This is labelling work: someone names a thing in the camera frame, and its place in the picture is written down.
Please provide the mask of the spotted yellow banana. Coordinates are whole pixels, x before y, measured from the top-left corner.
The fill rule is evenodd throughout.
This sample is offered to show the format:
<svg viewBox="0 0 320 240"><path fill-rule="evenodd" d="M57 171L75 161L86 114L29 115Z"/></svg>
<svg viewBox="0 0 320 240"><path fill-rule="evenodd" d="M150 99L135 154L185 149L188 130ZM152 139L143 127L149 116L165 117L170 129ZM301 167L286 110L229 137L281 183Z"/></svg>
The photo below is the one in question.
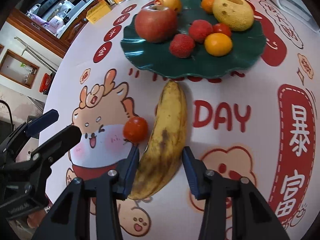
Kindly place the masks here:
<svg viewBox="0 0 320 240"><path fill-rule="evenodd" d="M149 198L167 185L181 165L187 138L188 108L185 93L175 81L164 86L153 130L139 161L129 198Z"/></svg>

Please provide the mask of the yellow cardboard box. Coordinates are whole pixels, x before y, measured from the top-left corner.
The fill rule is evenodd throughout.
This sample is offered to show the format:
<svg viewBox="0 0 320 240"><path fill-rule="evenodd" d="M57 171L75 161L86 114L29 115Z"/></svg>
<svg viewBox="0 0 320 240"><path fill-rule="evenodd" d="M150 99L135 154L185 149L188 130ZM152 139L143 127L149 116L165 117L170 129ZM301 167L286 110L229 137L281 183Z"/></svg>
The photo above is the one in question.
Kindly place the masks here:
<svg viewBox="0 0 320 240"><path fill-rule="evenodd" d="M111 7L106 1L100 1L95 6L93 6L86 14L86 19L91 24L95 24L102 17L111 11Z"/></svg>

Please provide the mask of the small orange tangerine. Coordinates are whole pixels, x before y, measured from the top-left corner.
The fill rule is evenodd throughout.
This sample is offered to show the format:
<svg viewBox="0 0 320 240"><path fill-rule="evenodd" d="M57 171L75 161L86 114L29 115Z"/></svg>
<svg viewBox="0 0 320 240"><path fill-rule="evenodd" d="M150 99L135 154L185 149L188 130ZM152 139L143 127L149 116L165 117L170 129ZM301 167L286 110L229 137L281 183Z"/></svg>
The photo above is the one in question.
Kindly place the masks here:
<svg viewBox="0 0 320 240"><path fill-rule="evenodd" d="M229 36L222 33L213 33L206 37L204 47L210 55L220 57L225 56L232 50L233 43Z"/></svg>

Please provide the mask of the red apple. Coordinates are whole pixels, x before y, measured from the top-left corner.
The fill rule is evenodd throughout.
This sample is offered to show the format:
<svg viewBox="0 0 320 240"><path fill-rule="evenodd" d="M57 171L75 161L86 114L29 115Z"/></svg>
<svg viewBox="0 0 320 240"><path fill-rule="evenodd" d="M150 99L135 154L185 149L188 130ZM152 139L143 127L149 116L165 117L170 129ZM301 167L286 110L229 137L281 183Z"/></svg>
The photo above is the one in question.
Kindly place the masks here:
<svg viewBox="0 0 320 240"><path fill-rule="evenodd" d="M163 5L150 5L141 9L135 17L135 31L150 43L159 43L177 32L177 14Z"/></svg>

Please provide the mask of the red cherry tomato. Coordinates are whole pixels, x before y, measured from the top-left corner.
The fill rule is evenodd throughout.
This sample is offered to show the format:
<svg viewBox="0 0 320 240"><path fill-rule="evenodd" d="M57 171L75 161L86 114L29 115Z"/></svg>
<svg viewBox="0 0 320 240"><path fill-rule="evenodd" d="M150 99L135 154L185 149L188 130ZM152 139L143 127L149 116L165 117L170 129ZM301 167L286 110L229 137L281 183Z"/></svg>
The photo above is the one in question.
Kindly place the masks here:
<svg viewBox="0 0 320 240"><path fill-rule="evenodd" d="M143 142L148 136L148 122L139 116L132 117L124 125L123 136L133 144Z"/></svg>
<svg viewBox="0 0 320 240"><path fill-rule="evenodd" d="M221 33L228 37L232 36L231 29L224 23L217 23L213 25L213 33Z"/></svg>

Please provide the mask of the brown yellow russet pear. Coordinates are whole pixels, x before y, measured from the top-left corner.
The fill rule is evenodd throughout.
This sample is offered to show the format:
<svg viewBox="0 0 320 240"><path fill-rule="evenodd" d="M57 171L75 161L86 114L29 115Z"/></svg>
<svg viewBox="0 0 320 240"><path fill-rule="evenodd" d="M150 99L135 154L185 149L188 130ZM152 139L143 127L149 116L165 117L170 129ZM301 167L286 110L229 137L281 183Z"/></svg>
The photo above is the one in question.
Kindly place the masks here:
<svg viewBox="0 0 320 240"><path fill-rule="evenodd" d="M155 0L155 4L168 7L177 14L179 14L182 10L182 3L180 0Z"/></svg>

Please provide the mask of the dark green scalloped plate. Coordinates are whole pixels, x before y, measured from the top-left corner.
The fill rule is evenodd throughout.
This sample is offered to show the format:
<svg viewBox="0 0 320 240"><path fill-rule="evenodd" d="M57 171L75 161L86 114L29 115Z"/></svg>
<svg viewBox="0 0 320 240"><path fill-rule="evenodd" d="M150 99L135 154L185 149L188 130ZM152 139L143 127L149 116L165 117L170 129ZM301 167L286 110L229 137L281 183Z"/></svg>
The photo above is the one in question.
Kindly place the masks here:
<svg viewBox="0 0 320 240"><path fill-rule="evenodd" d="M123 33L121 48L136 68L171 79L187 76L213 79L235 70L247 70L261 57L266 46L266 37L258 21L246 31L233 33L233 48L222 57L209 55L204 45L197 44L188 58L180 59L170 53L170 41L149 43L139 37L133 22Z"/></svg>

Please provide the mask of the red lychee fruit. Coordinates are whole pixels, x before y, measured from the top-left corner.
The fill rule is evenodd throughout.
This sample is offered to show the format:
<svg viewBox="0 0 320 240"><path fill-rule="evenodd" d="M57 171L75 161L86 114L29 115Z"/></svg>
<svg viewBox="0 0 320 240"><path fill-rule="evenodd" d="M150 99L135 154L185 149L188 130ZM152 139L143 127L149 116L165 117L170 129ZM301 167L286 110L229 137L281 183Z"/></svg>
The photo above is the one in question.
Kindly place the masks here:
<svg viewBox="0 0 320 240"><path fill-rule="evenodd" d="M207 36L213 33L213 25L205 20L195 20L189 27L189 36L198 43L204 43Z"/></svg>
<svg viewBox="0 0 320 240"><path fill-rule="evenodd" d="M169 51L178 58L188 58L195 48L195 41L185 34L177 34L170 42Z"/></svg>

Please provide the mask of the festive printed tablecloth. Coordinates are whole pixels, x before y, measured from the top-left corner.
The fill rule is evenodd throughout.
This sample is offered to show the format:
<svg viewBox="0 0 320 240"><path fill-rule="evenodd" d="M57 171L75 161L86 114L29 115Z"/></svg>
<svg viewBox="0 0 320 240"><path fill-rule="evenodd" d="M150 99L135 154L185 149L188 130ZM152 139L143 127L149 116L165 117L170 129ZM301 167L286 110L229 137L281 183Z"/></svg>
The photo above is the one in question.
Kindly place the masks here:
<svg viewBox="0 0 320 240"><path fill-rule="evenodd" d="M319 213L319 34L270 0L249 0L263 26L263 57L219 79L179 80L188 104L188 145L224 177L248 177L291 239L306 236ZM123 31L148 0L126 1L72 43L45 109L58 121L44 142L70 124L79 146L52 166L46 193L57 200L70 180L97 177L127 156L128 112L153 124L165 78L135 68L121 48Z"/></svg>

